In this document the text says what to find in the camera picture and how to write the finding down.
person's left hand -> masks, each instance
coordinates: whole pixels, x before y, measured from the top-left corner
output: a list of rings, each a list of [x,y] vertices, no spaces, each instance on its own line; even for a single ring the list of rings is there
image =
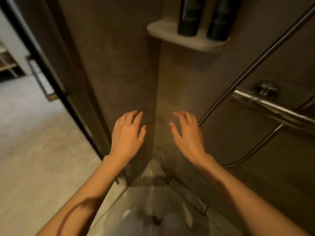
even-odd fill
[[[114,130],[112,133],[112,148],[110,155],[122,161],[123,164],[127,163],[136,155],[139,148],[143,144],[146,135],[146,126],[144,125],[139,132],[139,125],[143,112],[137,114],[138,110],[125,113],[117,119]]]

door handle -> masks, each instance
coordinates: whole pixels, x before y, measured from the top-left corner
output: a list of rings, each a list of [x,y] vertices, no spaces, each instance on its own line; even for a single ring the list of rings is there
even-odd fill
[[[35,79],[36,79],[36,82],[38,83],[40,89],[41,89],[42,92],[44,93],[46,99],[47,99],[49,102],[52,102],[52,101],[55,101],[55,100],[59,99],[58,96],[57,96],[57,94],[56,94],[55,92],[53,92],[53,93],[48,93],[47,90],[45,89],[43,83],[41,82],[40,78],[39,78],[38,75],[37,75],[38,73],[35,71],[34,66],[33,66],[32,63],[31,63],[31,61],[34,60],[34,59],[33,59],[30,55],[29,55],[29,56],[26,56],[25,59],[26,59],[28,65],[29,65],[29,67],[30,67],[30,69],[31,69],[31,71],[32,71],[32,73],[33,73]]]
[[[252,109],[261,111],[265,115],[284,125],[315,135],[315,119],[272,103],[269,100],[254,95],[248,90],[236,89],[234,90],[232,97],[237,102],[244,103]]]

hand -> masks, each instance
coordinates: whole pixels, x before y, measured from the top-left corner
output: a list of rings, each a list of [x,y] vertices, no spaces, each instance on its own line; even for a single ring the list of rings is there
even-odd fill
[[[112,133],[112,148],[110,155],[122,160],[126,166],[127,163],[136,155],[143,144],[146,135],[146,126],[144,125],[139,132],[139,125],[143,112],[137,114],[134,122],[132,119],[138,110],[125,113],[117,119]]]
[[[178,117],[181,127],[180,135],[174,123],[169,124],[175,144],[191,163],[197,167],[202,166],[209,155],[204,150],[203,135],[196,117],[186,111],[175,112],[173,115]]]

bare skin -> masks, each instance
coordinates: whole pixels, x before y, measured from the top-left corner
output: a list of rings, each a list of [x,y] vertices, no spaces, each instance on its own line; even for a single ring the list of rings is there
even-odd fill
[[[136,110],[125,113],[116,121],[110,154],[37,236],[87,235],[112,182],[143,144],[146,127],[143,126],[138,134],[143,113],[137,113]],[[170,123],[175,144],[211,183],[224,188],[224,193],[228,195],[254,236],[309,235],[247,188],[204,151],[203,136],[193,114],[185,111],[173,114],[178,117],[181,126],[180,135],[176,126]]]

dark green bottle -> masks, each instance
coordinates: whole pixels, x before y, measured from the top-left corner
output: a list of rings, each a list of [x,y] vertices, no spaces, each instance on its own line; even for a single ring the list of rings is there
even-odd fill
[[[242,0],[218,0],[207,38],[218,41],[227,40],[241,2]]]
[[[181,0],[178,34],[197,35],[205,0]]]

